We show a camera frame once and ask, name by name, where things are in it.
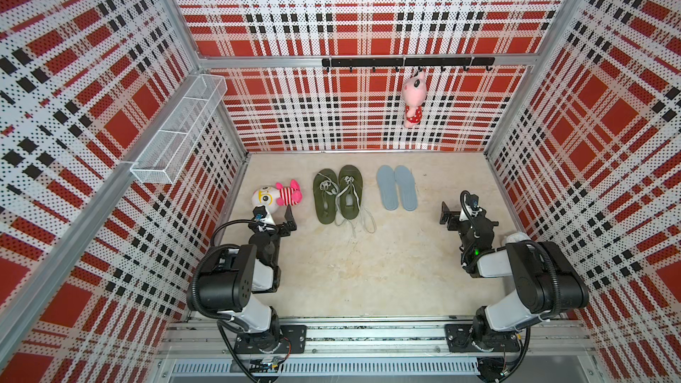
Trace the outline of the green shoe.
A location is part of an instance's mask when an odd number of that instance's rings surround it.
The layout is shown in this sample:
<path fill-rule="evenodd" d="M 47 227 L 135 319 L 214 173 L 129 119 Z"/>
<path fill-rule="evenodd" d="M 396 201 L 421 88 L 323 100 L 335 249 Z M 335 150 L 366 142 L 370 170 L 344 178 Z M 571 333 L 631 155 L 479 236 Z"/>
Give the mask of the green shoe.
<path fill-rule="evenodd" d="M 352 221 L 359 216 L 362 206 L 364 181 L 359 169 L 345 165 L 339 173 L 339 194 L 337 196 L 340 214 Z"/>
<path fill-rule="evenodd" d="M 338 177 L 333 170 L 325 168 L 317 172 L 313 179 L 313 197 L 317 219 L 320 223 L 331 224 L 335 221 L 338 192 Z"/>

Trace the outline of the light blue insole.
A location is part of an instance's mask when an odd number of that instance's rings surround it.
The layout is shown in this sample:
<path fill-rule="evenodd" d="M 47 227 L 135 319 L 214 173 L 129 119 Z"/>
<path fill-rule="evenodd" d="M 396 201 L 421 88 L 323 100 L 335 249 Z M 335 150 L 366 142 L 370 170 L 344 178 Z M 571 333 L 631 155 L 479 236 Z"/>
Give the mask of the light blue insole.
<path fill-rule="evenodd" d="M 397 166 L 395 168 L 395 182 L 402 207 L 410 212 L 416 210 L 419 205 L 418 194 L 416 181 L 411 170 L 403 165 Z"/>
<path fill-rule="evenodd" d="M 399 205 L 397 185 L 395 184 L 395 171 L 388 165 L 379 167 L 376 180 L 381 195 L 381 204 L 387 211 L 396 210 Z"/>

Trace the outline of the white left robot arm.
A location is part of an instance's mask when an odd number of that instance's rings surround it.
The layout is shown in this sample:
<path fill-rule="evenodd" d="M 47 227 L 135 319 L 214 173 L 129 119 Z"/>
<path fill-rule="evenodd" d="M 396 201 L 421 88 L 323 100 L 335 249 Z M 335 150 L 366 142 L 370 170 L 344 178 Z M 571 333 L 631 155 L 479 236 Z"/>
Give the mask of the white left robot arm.
<path fill-rule="evenodd" d="M 246 225 L 251 230 L 248 243 L 219 245 L 222 231 L 236 225 Z M 296 230 L 289 206 L 283 223 L 275 223 L 266 207 L 256 206 L 251 218 L 218 225 L 187 289 L 189 309 L 218 321 L 240 337 L 271 336 L 278 340 L 281 331 L 276 310 L 255 295 L 278 290 L 281 239 Z"/>

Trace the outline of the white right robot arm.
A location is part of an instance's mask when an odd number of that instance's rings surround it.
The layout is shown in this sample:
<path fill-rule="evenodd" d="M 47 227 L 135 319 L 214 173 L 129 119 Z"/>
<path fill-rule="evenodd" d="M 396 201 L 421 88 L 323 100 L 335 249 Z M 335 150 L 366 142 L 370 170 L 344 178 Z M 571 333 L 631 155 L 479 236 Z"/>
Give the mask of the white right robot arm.
<path fill-rule="evenodd" d="M 494 248 L 498 223 L 479 207 L 451 210 L 442 205 L 440 223 L 459 234 L 461 268 L 473 278 L 512 278 L 514 289 L 501 301 L 475 314 L 471 333 L 484 336 L 512 333 L 589 304 L 582 278 L 553 242 L 535 242 L 523 232 Z"/>

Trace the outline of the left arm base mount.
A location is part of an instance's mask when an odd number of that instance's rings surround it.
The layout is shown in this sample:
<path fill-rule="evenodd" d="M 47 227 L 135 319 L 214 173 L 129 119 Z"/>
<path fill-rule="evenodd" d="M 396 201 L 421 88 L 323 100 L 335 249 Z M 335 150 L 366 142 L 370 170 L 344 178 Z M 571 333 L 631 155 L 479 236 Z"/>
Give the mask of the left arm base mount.
<path fill-rule="evenodd" d="M 305 351 L 308 327 L 304 324 L 277 324 L 263 333 L 243 333 L 237 337 L 237 354 L 301 354 Z"/>

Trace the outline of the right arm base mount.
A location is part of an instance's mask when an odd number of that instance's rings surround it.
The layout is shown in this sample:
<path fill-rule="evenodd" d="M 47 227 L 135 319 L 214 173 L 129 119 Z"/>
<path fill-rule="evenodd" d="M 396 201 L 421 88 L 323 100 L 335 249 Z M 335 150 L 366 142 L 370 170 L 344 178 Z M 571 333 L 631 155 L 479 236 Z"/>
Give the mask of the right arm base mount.
<path fill-rule="evenodd" d="M 521 344 L 515 333 L 475 329 L 472 323 L 447 324 L 445 341 L 450 353 L 519 353 Z"/>

